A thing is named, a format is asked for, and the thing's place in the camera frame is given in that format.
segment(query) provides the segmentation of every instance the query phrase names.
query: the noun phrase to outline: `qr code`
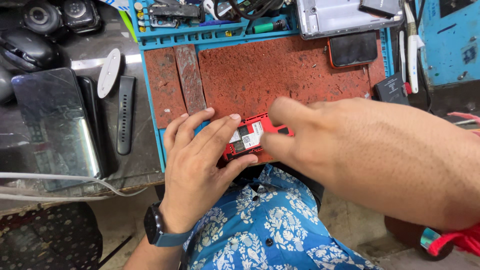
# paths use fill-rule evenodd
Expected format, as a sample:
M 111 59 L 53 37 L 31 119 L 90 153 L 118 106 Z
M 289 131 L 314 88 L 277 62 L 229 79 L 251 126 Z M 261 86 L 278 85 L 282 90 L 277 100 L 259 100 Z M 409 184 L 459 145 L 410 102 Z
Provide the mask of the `qr code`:
M 244 136 L 242 139 L 243 139 L 243 143 L 244 143 L 244 144 L 248 144 L 248 143 L 251 142 L 250 136 L 248 136 L 248 135 L 247 135 L 247 136 Z

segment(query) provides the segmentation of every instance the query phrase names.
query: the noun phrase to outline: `gray table surface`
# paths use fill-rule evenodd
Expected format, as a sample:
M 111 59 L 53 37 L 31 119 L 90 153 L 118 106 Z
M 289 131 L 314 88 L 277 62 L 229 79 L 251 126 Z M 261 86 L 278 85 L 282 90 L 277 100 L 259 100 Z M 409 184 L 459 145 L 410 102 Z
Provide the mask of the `gray table surface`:
M 75 73 L 87 75 L 95 81 L 98 80 L 101 70 L 101 65 L 95 66 L 95 63 L 98 59 L 107 57 L 112 49 L 118 48 L 127 59 L 136 59 L 140 53 L 138 45 L 133 41 L 117 10 L 100 3 L 99 12 L 104 22 L 101 31 L 85 37 L 71 34 L 65 42 L 61 43 L 62 49 L 70 59 L 69 65 L 72 63 L 77 65 L 74 66 Z M 1 57 L 0 64 L 18 73 Z M 137 78 L 132 151 L 126 156 L 118 155 L 115 151 L 118 89 L 113 89 L 114 93 L 110 93 L 101 100 L 103 105 L 101 113 L 108 124 L 108 134 L 105 136 L 111 140 L 111 152 L 114 153 L 111 155 L 118 165 L 118 170 L 106 181 L 118 189 L 138 190 L 148 185 L 163 183 L 164 174 L 160 169 L 142 63 L 130 61 L 124 65 L 123 72 L 120 72 L 121 75 Z M 0 106 L 0 119 L 0 172 L 38 172 L 29 134 L 15 102 Z M 21 188 L 32 195 L 69 197 L 92 196 L 108 191 L 100 184 L 82 184 L 55 192 L 46 192 L 43 182 L 39 179 L 0 179 L 0 191 L 8 192 L 9 188 Z M 0 215 L 37 207 L 39 206 L 34 201 L 0 200 Z

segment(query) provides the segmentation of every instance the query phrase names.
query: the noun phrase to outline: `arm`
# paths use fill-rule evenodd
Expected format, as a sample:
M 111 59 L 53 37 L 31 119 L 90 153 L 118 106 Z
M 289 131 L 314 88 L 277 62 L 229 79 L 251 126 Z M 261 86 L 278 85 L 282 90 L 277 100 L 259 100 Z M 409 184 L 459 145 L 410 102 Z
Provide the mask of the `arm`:
M 232 114 L 215 120 L 194 137 L 195 128 L 214 113 L 213 108 L 208 108 L 193 116 L 184 114 L 165 130 L 165 196 L 158 207 L 165 233 L 188 232 L 220 199 L 230 182 L 248 165 L 258 162 L 256 155 L 245 155 L 225 168 L 216 167 L 240 124 L 240 116 Z M 157 247 L 144 237 L 124 269 L 178 269 L 181 249 L 180 245 Z
M 480 221 L 480 137 L 409 106 L 360 98 L 277 99 L 264 134 L 274 158 L 335 194 L 405 221 L 460 230 Z

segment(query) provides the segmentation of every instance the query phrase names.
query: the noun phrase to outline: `man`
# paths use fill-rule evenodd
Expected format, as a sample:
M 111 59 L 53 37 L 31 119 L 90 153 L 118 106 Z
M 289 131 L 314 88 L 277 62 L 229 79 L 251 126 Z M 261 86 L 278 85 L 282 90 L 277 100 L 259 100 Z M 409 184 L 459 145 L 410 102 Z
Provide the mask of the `man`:
M 309 189 L 282 170 L 266 165 L 258 178 L 229 188 L 258 159 L 216 167 L 240 116 L 194 137 L 214 113 L 182 115 L 165 131 L 165 197 L 151 214 L 159 229 L 147 229 L 158 247 L 144 237 L 125 269 L 177 269 L 185 240 L 188 269 L 377 268 L 328 234 Z M 480 221 L 476 135 L 412 107 L 360 98 L 308 106 L 278 98 L 268 113 L 295 136 L 265 133 L 264 150 L 338 196 L 444 230 Z

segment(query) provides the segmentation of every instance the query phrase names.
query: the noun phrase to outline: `shirt button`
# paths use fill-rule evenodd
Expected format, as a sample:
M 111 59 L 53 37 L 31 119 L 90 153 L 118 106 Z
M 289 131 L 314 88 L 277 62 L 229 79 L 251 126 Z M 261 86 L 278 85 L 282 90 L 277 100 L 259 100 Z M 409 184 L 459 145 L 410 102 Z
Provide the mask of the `shirt button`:
M 267 246 L 272 246 L 273 245 L 273 240 L 271 238 L 267 238 L 267 240 L 265 240 L 265 244 Z

